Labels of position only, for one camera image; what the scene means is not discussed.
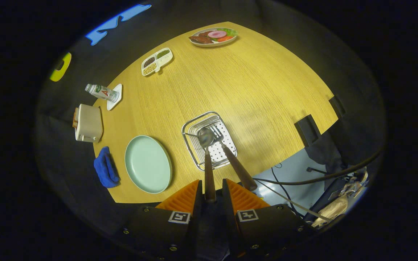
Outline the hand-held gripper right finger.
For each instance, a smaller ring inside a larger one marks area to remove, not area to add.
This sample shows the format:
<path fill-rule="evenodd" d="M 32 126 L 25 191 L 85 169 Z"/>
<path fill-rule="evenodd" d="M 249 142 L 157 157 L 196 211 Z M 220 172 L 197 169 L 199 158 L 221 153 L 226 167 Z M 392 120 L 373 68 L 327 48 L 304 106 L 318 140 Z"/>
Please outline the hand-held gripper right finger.
<path fill-rule="evenodd" d="M 269 205 L 229 179 L 222 194 L 231 256 L 282 256 L 307 241 L 307 224 L 287 205 Z"/>

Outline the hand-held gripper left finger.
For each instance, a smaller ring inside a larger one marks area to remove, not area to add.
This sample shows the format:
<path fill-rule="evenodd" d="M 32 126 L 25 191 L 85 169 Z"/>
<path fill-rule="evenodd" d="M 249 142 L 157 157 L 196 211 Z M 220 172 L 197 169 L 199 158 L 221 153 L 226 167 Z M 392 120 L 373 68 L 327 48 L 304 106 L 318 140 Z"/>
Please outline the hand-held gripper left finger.
<path fill-rule="evenodd" d="M 122 240 L 147 258 L 194 258 L 202 208 L 195 180 L 156 206 L 141 206 L 122 226 Z"/>

